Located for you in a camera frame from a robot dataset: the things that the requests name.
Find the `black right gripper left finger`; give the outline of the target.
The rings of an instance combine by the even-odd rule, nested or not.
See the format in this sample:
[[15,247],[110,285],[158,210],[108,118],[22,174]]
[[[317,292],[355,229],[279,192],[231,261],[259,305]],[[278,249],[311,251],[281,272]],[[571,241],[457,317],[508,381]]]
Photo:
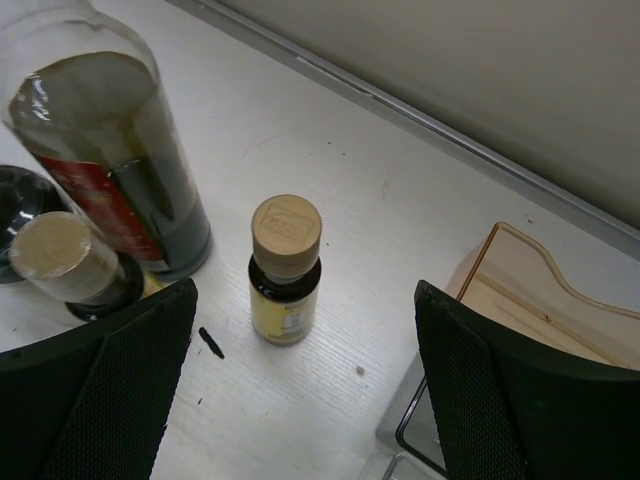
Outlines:
[[185,279],[1,355],[4,479],[147,479],[191,341]]

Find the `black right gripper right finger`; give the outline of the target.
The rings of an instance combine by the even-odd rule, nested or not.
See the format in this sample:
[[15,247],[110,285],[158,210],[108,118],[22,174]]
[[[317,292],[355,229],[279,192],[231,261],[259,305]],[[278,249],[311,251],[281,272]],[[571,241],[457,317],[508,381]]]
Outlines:
[[549,347],[424,280],[414,304],[448,478],[638,478],[638,371]]

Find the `white powder jar black lid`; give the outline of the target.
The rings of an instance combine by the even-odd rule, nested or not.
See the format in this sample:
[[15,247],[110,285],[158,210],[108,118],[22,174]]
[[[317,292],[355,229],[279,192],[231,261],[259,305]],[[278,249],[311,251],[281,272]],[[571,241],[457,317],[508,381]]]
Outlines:
[[47,178],[1,167],[1,282],[27,281],[84,322],[149,294],[140,265],[77,215]]

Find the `small yellow-label bottle wooden cap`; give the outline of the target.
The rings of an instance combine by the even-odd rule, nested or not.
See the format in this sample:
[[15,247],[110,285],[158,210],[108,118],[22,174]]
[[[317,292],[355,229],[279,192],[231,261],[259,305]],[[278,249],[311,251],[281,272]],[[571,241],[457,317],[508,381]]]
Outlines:
[[310,332],[322,273],[322,220],[316,207],[293,194],[266,199],[251,220],[248,264],[255,332],[279,346]]

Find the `tall soy sauce bottle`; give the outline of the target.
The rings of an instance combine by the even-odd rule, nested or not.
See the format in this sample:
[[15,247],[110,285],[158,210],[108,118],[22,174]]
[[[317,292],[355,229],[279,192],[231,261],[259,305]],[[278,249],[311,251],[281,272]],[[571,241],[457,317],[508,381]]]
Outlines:
[[1,5],[1,119],[117,251],[192,275],[212,233],[155,57],[88,1]]

